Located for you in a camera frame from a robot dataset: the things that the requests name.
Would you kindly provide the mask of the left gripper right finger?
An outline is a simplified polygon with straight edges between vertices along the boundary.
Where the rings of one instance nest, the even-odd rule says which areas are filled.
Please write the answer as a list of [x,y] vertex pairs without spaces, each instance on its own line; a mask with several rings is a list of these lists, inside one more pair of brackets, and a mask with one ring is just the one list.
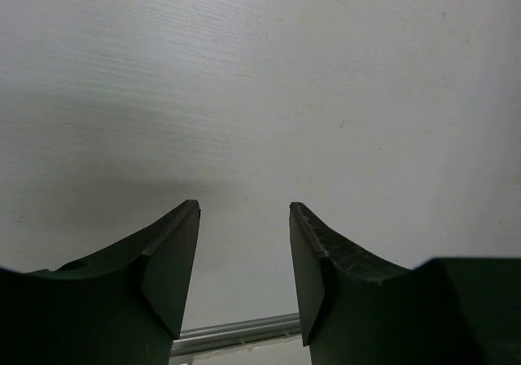
[[290,206],[302,341],[315,364],[517,364],[520,260],[441,257],[412,270]]

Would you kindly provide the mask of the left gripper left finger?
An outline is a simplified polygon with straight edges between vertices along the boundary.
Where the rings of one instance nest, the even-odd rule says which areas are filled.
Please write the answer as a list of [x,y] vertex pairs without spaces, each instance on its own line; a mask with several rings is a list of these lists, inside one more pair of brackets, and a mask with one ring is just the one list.
[[180,336],[199,234],[186,200],[57,270],[1,271],[4,364],[166,364]]

